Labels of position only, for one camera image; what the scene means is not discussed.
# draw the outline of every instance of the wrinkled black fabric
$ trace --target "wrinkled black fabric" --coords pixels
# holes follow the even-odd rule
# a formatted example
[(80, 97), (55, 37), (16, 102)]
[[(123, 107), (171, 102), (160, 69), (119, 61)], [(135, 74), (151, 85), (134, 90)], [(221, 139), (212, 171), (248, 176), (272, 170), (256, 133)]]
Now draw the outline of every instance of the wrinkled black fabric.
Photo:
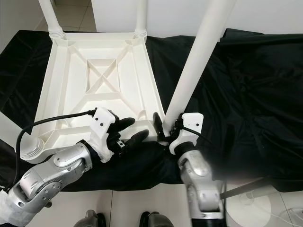
[[(29, 37), (36, 41), (19, 41)], [(147, 39), (164, 111), (193, 41), (194, 37), (189, 36)], [(14, 47), (23, 43), (23, 47)], [(48, 33), (20, 31), (0, 55), (1, 111), (21, 127), (34, 120), (50, 48)], [(15, 58), (22, 62), (18, 71), (12, 67)], [(2, 63), (2, 59), (8, 59), (7, 63)], [(211, 163), (216, 179), (266, 176), (281, 192), (303, 190), (302, 59), (303, 35), (226, 30), (186, 109), (204, 115), (202, 133), (214, 146), (202, 139), (197, 146)], [(21, 83), (25, 75), (34, 80), (27, 87)], [(19, 96), (11, 98), (9, 91), (12, 95), (15, 90)], [(34, 99), (26, 99), (27, 93)], [(3, 156), (0, 184), (13, 172), (13, 156)], [(65, 190), (124, 191), (147, 189), (159, 183), (181, 183), (177, 158), (156, 142), (143, 143), (123, 159), (113, 158), (95, 166)], [(22, 164), (23, 171), (29, 167)]]

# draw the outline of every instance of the white round base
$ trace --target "white round base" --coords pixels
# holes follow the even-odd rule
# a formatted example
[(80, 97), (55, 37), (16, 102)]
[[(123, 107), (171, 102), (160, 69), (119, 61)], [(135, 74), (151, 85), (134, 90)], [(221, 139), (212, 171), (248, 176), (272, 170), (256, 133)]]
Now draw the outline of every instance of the white round base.
[(229, 216), (242, 227), (264, 227), (271, 216), (268, 196), (254, 199), (247, 198), (246, 194), (233, 196), (227, 199), (226, 210)]

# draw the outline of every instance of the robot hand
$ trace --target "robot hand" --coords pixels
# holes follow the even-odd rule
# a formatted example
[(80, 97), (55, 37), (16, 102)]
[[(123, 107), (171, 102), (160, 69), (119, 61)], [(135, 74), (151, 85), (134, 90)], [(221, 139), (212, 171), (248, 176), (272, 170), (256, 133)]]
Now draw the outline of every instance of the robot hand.
[(120, 131), (134, 124), (133, 118), (120, 120), (105, 108), (95, 110), (90, 125), (90, 140), (54, 154), (47, 161), (29, 169), (8, 192), (0, 192), (0, 225), (26, 226), (62, 188), (77, 181), (94, 165), (122, 157), (149, 134), (148, 130), (120, 140)]

